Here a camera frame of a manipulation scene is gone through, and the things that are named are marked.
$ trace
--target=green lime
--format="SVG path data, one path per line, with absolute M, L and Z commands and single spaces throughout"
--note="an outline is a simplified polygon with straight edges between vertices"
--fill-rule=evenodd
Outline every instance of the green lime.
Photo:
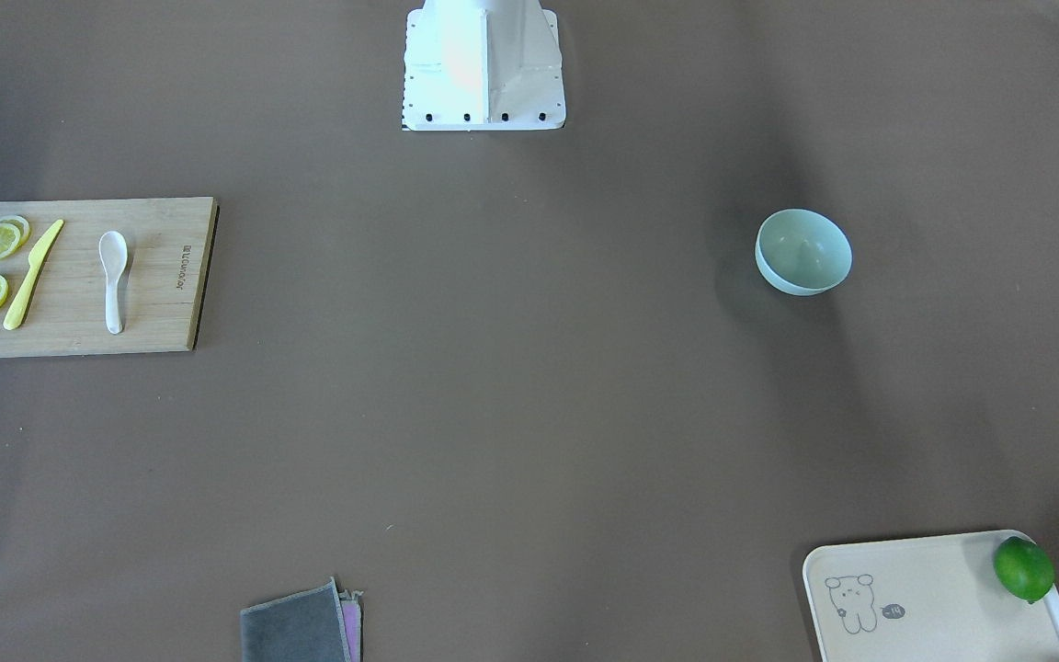
M 995 575 L 1004 588 L 1028 604 L 1041 600 L 1054 582 L 1048 555 L 1030 540 L 1007 538 L 995 550 Z

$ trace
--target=white plastic device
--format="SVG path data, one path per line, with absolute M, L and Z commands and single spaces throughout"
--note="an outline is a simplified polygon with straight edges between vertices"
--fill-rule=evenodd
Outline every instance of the white plastic device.
M 538 0 L 426 0 L 408 14 L 402 127 L 558 129 L 558 17 Z

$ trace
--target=gray cloth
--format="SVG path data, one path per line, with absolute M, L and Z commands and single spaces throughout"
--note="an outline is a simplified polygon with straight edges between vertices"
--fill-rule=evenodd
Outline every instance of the gray cloth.
M 351 662 L 338 588 L 326 586 L 240 611 L 244 662 Z

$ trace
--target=white tray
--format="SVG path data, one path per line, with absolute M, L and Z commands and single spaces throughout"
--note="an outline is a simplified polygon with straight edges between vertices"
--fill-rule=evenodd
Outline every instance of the white tray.
M 804 584 L 824 662 L 1059 662 L 1059 595 L 1025 603 L 995 577 L 1012 531 L 821 547 Z

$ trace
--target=light blue bowl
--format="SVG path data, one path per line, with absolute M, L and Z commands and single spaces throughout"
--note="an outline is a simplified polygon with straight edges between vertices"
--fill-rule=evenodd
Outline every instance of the light blue bowl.
M 810 297 L 836 288 L 852 269 L 852 247 L 844 231 L 807 210 L 773 213 L 757 229 L 754 261 L 774 288 Z

